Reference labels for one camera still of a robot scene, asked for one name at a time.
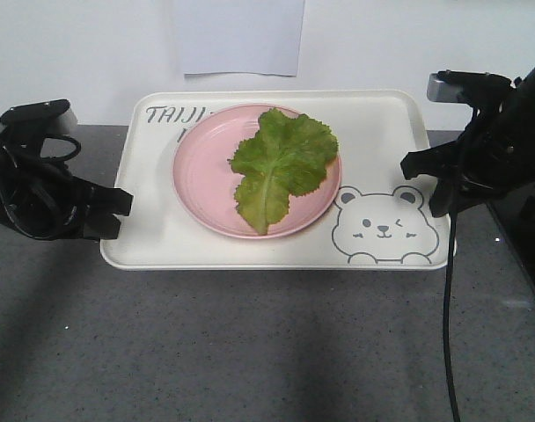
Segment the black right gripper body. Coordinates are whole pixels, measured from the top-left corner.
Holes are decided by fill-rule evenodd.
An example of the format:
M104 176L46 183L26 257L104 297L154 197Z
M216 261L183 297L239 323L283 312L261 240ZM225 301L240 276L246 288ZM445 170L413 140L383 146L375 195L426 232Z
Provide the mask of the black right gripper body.
M455 142L461 152L453 178L467 181L474 206L535 182L535 105L475 107Z

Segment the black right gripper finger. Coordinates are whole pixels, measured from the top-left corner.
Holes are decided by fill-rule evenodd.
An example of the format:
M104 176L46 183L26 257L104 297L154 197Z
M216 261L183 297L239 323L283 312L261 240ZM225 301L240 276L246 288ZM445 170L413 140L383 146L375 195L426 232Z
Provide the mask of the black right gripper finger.
M405 179L428 175L438 179L453 178L458 168L461 147L448 142L425 150L409 152L401 160L400 168Z
M447 215L452 209L456 213L474 206L470 186L463 178L440 178L429 200L429 211L433 217Z

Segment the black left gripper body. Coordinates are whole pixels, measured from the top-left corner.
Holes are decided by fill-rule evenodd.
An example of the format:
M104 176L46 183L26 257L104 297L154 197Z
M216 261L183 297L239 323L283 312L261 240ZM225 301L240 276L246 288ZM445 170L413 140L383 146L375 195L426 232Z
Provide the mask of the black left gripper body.
M87 206L65 163L80 150L25 157L0 147L0 224L35 240L82 239Z

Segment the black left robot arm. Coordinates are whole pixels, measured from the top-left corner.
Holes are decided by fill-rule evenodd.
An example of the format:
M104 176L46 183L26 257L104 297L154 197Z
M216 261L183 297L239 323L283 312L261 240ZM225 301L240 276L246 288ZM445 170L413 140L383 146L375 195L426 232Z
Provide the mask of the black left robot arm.
M119 218L130 215L133 196L73 175L66 162L81 144L67 135L56 138L75 149L42 157L0 137L0 224L41 241L117 238Z

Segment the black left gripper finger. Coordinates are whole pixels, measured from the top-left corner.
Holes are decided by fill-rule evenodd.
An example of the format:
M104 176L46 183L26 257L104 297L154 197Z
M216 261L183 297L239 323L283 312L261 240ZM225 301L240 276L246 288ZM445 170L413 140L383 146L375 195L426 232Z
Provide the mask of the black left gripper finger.
M98 211L113 215L129 216L134 197L117 187L105 187L87 180L80 180L85 204Z
M118 237L121 221L113 214L95 214L86 218L82 238L87 240L114 240Z

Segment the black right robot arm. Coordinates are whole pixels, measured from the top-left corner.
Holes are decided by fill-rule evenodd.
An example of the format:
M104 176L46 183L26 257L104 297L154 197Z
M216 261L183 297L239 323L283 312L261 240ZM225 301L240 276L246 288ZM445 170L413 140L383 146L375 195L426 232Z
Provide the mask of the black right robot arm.
M437 71L429 77L427 97L473 110L456 140L410 152L400 163L407 179L436 178L429 200L434 217L502 198L535 182L535 67L515 80L492 73Z

